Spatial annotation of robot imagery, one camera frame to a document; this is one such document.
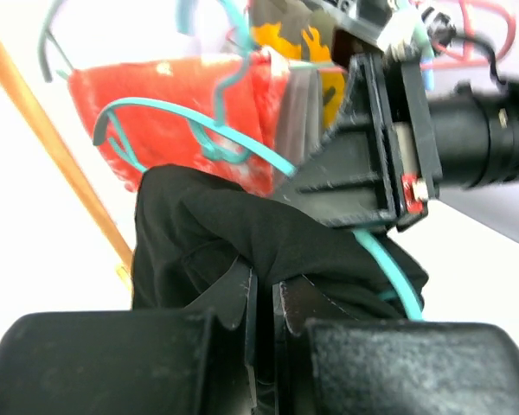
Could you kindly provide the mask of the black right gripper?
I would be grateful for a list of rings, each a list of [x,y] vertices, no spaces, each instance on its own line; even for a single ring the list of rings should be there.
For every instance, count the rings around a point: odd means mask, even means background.
[[[420,64],[349,62],[356,89],[321,147],[272,198],[327,227],[394,227],[425,219],[442,167]]]

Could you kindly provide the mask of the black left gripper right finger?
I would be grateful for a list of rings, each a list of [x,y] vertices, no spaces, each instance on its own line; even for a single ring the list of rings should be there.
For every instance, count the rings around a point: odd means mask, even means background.
[[[282,414],[519,414],[519,349],[483,323],[355,322],[306,278],[279,285]]]

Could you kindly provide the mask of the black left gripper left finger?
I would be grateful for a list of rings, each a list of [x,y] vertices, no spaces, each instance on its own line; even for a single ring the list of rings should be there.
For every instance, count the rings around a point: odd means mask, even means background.
[[[248,414],[257,291],[236,260],[181,310],[23,316],[0,341],[0,414]]]

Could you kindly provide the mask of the black trousers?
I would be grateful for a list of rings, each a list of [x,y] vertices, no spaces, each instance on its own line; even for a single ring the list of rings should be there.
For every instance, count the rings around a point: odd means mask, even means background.
[[[218,176],[176,165],[150,169],[135,228],[134,309],[185,307],[244,259],[264,292],[305,277],[356,320],[420,318],[428,276],[390,238],[325,227]]]

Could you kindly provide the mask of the teal plastic hanger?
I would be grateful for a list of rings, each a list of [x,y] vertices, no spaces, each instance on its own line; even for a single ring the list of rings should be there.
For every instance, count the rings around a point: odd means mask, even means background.
[[[158,99],[136,97],[117,99],[107,105],[98,116],[93,130],[93,144],[95,146],[101,146],[105,141],[109,142],[122,160],[128,162],[138,171],[145,172],[147,168],[138,160],[115,114],[115,109],[118,107],[139,105],[163,110],[184,118],[195,141],[200,145],[202,154],[209,160],[241,164],[254,154],[269,162],[285,176],[291,176],[295,173],[295,166],[274,150],[268,149],[264,144],[256,142],[251,137],[225,124],[226,106],[223,94],[227,88],[240,81],[251,66],[253,43],[247,19],[234,2],[222,1],[221,6],[225,10],[228,20],[236,28],[240,44],[239,54],[243,57],[243,62],[235,73],[222,80],[220,85],[216,87],[214,94],[215,116],[211,118],[188,107]],[[393,289],[386,293],[385,297],[399,298],[406,311],[407,318],[412,321],[421,321],[423,316],[420,298],[407,280],[404,271],[369,231],[356,229],[353,234],[360,245],[372,255],[386,275],[388,282],[392,285]]]

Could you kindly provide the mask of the red white trousers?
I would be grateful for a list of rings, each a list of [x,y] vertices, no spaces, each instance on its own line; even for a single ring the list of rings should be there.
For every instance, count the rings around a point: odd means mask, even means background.
[[[205,54],[93,67],[73,71],[67,85],[81,123],[93,140],[99,114],[117,99],[158,99],[213,118],[216,87],[242,62],[236,54]],[[279,112],[289,78],[285,58],[270,50],[253,52],[246,74],[223,94],[225,124],[275,151]],[[207,159],[184,118],[139,105],[118,107],[115,114],[147,169],[176,164],[237,182],[256,195],[273,191],[277,169],[269,162],[254,154],[241,164]],[[136,191],[144,172],[122,160],[109,142],[95,147],[125,188]]]

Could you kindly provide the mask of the pale green hanger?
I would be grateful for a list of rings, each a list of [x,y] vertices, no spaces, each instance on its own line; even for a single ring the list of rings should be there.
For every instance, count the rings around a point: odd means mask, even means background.
[[[54,34],[52,33],[51,26],[56,18],[57,14],[59,13],[62,5],[66,2],[66,0],[54,0],[50,7],[48,8],[47,14],[44,18],[44,21],[42,23],[42,27],[39,34],[38,44],[37,44],[37,57],[38,57],[38,63],[39,67],[42,73],[42,77],[46,83],[51,83],[53,81],[53,71],[51,70],[51,67],[49,65],[48,61],[48,52],[47,52],[47,44],[51,43],[55,50],[58,52],[60,57],[62,58],[63,62],[67,66],[68,72],[64,70],[56,70],[55,73],[57,76],[67,79],[69,77],[69,74],[73,72],[74,66],[71,63],[71,61],[66,56],[65,52],[63,51],[62,47],[56,40]]]

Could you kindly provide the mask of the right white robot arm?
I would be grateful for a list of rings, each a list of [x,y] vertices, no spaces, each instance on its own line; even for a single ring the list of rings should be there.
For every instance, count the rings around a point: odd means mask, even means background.
[[[464,84],[426,96],[420,63],[337,52],[349,78],[335,123],[273,193],[333,228],[405,231],[442,188],[519,181],[519,82],[490,77],[495,94]]]

